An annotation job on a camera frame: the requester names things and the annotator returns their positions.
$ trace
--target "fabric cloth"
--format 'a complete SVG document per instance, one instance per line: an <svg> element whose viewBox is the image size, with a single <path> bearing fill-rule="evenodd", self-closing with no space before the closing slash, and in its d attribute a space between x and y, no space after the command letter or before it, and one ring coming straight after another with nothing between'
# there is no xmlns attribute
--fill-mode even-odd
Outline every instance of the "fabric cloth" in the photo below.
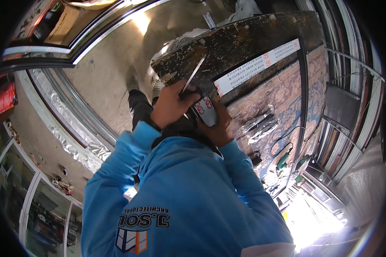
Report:
<svg viewBox="0 0 386 257"><path fill-rule="evenodd" d="M293 243L284 219L235 140L222 157L180 136L164 139L141 121L84 190L81 252L87 256L240 256L242 249ZM129 203L124 192L139 192Z"/></svg>

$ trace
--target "green power tool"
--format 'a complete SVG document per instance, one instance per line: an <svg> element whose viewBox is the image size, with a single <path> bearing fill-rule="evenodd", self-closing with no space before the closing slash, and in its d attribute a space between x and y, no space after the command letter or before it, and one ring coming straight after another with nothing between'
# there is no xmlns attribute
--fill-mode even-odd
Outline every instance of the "green power tool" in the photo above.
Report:
<svg viewBox="0 0 386 257"><path fill-rule="evenodd" d="M279 170L283 170L284 168L287 168L287 163L286 163L286 160L287 158L289 157L290 155L290 152L292 151L293 147L290 147L289 151L287 153L285 153L283 155L283 157L280 159L280 161L278 162L277 166L276 166L276 170L279 171Z"/></svg>

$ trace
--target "dark trousers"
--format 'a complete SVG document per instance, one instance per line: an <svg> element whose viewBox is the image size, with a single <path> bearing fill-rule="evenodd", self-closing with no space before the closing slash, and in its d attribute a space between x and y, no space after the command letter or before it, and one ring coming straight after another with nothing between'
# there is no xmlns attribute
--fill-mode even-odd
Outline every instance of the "dark trousers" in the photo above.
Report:
<svg viewBox="0 0 386 257"><path fill-rule="evenodd" d="M133 129L135 129L137 123L144 118L146 114L150 114L153 111L153 107L149 104L147 97L139 90L131 90L129 92L129 107L133 112ZM196 127L195 124L185 116L182 116L178 121L165 127L162 131L162 136L157 138L152 149L156 147L161 141L170 136L185 136L192 138L204 146L209 147L212 151L221 155L217 150L217 147L210 141L210 139L202 134Z"/></svg>

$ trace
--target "patterned rug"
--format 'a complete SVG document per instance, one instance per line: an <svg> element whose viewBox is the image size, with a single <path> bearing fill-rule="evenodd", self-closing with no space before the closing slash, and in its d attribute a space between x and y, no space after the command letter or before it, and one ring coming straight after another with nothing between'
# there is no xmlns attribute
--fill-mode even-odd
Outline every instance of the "patterned rug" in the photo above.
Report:
<svg viewBox="0 0 386 257"><path fill-rule="evenodd" d="M304 141L306 142L302 144L301 156L313 153L320 135L321 124L319 123L325 106L327 81L325 54L324 47L320 46L307 55L309 73L308 115L304 136ZM261 111L268 104L273 105L275 116L278 119L278 126L264 138L255 143L248 144L248 139L243 136L240 127L247 121L260 115ZM293 143L293 151L291 151L287 163L293 162L300 128L296 128L288 137L273 146L272 155L278 154L277 157L270 157L270 148L278 138L284 136L300 124L300 108L301 82L299 61L228 106L229 113L233 118L232 126L233 131L236 133L234 136L238 141L239 147L248 155L254 152L260 152L261 154L262 164L255 170L261 179L269 171L275 173L277 163L290 146L286 147L285 151L280 151L288 142Z"/></svg>

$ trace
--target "sunlight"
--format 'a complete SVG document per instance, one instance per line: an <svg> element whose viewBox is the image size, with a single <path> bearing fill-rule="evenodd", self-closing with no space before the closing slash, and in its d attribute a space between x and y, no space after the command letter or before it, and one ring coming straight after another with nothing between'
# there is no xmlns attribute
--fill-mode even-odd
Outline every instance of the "sunlight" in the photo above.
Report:
<svg viewBox="0 0 386 257"><path fill-rule="evenodd" d="M147 17L147 15L144 12L135 13L133 22L139 28L140 33L144 35L147 31L147 28L149 27L150 19Z"/></svg>

